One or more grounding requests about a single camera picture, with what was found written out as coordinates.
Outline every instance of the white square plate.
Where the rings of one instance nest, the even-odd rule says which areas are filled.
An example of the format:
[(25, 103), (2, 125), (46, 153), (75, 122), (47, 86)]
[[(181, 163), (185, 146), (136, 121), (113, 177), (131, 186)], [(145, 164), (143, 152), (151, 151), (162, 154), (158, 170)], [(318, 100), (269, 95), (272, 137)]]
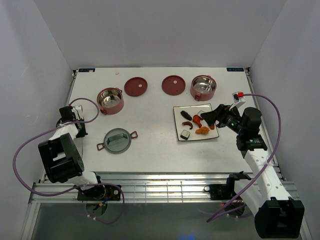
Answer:
[[(192, 123), (193, 129), (190, 130), (190, 126), (188, 125), (182, 125), (183, 122), (187, 122), (188, 120), (181, 115), (180, 113), (181, 111), (186, 111), (193, 118), (194, 115), (198, 114), (200, 111), (204, 111), (205, 113), (211, 112), (212, 108), (210, 103), (203, 104), (203, 105), (195, 105), (195, 106), (174, 106), (173, 114), (174, 114), (176, 134), (178, 136), (179, 141), (197, 141), (197, 140), (215, 139), (219, 137), (217, 127), (215, 127), (213, 130), (210, 129), (208, 134), (196, 134), (196, 130), (199, 129), (199, 127), (192, 120), (189, 122)], [(203, 127), (209, 127), (205, 120), (202, 120), (201, 124)], [(190, 137), (188, 138), (188, 140), (185, 140), (182, 137), (180, 137), (183, 130), (190, 132)]]

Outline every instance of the pink pot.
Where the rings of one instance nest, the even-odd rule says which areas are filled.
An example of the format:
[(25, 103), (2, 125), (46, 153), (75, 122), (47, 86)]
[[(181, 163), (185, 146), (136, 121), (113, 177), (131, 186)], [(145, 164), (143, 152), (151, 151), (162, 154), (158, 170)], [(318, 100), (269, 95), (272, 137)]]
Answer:
[(216, 81), (208, 75), (196, 76), (191, 83), (190, 93), (197, 101), (210, 100), (217, 89)]
[(108, 87), (99, 92), (96, 97), (100, 112), (104, 115), (117, 114), (125, 105), (122, 90), (117, 87)]

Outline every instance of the red toy food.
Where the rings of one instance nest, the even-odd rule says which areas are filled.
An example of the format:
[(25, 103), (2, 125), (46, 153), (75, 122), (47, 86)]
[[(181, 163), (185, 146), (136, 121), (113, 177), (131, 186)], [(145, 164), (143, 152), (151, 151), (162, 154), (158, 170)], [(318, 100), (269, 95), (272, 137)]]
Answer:
[(192, 121), (196, 124), (198, 124), (198, 127), (201, 128), (202, 124), (200, 123), (201, 118), (199, 117), (199, 115), (194, 115)]

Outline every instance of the pot handle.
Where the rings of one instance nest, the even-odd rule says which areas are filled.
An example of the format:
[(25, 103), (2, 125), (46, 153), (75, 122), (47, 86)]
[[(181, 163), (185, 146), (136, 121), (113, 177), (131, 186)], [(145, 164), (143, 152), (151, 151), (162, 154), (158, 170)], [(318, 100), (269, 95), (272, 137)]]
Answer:
[(201, 93), (200, 92), (197, 92), (194, 96), (194, 99), (199, 101), (200, 100), (200, 97), (201, 97)]
[(102, 149), (104, 149), (105, 148), (105, 145), (104, 145), (104, 143), (102, 142), (102, 143), (98, 143), (97, 145), (96, 145), (96, 149), (98, 149), (98, 151), (101, 151)]
[(107, 111), (104, 110), (104, 109), (100, 109), (100, 112), (101, 112), (103, 115), (107, 115)]
[(115, 89), (117, 89), (120, 93), (122, 93), (122, 90), (121, 90), (121, 89), (119, 89), (119, 88), (117, 88), (117, 87), (116, 87)]
[(134, 132), (130, 133), (130, 136), (131, 136), (132, 139), (136, 139), (138, 137), (137, 131), (134, 131)]
[(122, 138), (125, 138), (127, 139), (128, 136), (124, 133), (119, 133), (117, 135), (114, 135), (114, 136), (111, 136), (109, 137), (107, 140), (106, 140), (106, 144), (109, 145), (109, 143), (111, 143), (112, 141), (115, 141), (115, 140), (118, 140), (118, 139), (122, 139)]

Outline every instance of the red connector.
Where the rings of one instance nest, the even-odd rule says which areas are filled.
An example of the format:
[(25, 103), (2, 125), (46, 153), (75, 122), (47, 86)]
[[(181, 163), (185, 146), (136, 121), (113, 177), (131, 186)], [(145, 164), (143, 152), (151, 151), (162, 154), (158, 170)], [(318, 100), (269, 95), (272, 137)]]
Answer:
[(239, 92), (239, 93), (238, 93), (238, 98), (243, 98), (244, 95), (245, 95), (245, 94), (244, 94), (243, 92)]

